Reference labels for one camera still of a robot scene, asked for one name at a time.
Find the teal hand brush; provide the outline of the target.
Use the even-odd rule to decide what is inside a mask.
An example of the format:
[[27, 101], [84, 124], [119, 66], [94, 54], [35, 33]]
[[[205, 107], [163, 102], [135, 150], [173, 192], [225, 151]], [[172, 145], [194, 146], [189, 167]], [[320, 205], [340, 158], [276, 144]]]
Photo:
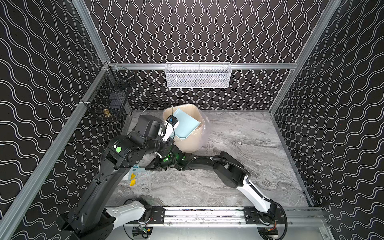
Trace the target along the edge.
[[139, 174], [144, 173], [146, 170], [145, 168], [141, 168], [138, 166], [135, 166], [130, 169], [130, 171], [123, 177], [123, 181], [132, 181], [134, 180]]

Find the teal dustpan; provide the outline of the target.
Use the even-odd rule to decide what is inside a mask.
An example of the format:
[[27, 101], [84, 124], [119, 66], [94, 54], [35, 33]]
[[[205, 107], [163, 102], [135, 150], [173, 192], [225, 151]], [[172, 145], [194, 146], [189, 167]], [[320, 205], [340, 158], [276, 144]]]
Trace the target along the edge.
[[175, 130], [175, 136], [179, 139], [187, 139], [192, 132], [201, 124], [201, 122], [197, 121], [184, 111], [178, 109], [173, 114], [180, 122], [179, 126]]

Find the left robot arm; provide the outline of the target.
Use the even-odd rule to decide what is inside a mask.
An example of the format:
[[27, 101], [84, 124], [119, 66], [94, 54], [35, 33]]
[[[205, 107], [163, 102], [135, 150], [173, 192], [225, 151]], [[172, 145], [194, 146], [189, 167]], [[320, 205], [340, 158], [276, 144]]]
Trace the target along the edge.
[[176, 124], [151, 116], [140, 115], [136, 126], [127, 135], [113, 138], [100, 158], [96, 176], [76, 207], [57, 219], [63, 232], [72, 240], [105, 240], [114, 229], [139, 220], [146, 211], [137, 201], [130, 205], [108, 208], [107, 202], [123, 177], [145, 155], [165, 156], [170, 151]]

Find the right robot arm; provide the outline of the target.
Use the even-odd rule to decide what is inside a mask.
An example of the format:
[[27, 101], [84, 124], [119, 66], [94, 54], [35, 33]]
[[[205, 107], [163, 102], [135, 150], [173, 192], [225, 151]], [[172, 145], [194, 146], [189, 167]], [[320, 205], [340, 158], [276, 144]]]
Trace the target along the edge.
[[147, 171], [166, 171], [175, 169], [180, 172], [206, 170], [214, 172], [227, 186], [239, 190], [253, 204], [255, 209], [265, 215], [274, 217], [278, 204], [264, 195], [251, 181], [250, 173], [243, 164], [221, 152], [215, 156], [198, 156], [172, 150], [165, 157], [155, 157], [146, 167]]

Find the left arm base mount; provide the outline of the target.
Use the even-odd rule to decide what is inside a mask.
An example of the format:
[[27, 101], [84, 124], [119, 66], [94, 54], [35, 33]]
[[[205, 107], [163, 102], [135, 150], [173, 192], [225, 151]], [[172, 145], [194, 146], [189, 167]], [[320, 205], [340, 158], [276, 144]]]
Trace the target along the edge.
[[165, 218], [165, 208], [162, 207], [151, 207], [145, 210], [144, 215], [135, 221], [127, 222], [127, 224], [137, 224], [137, 225], [158, 225], [164, 223]]

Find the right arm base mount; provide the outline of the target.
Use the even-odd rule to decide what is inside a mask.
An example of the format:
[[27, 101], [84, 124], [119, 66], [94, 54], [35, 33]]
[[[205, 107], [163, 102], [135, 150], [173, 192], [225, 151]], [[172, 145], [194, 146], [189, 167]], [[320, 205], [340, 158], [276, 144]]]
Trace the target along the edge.
[[272, 210], [267, 213], [260, 212], [253, 207], [244, 208], [244, 216], [247, 225], [272, 226], [274, 224], [284, 225], [287, 223], [287, 217], [281, 208], [272, 205]]

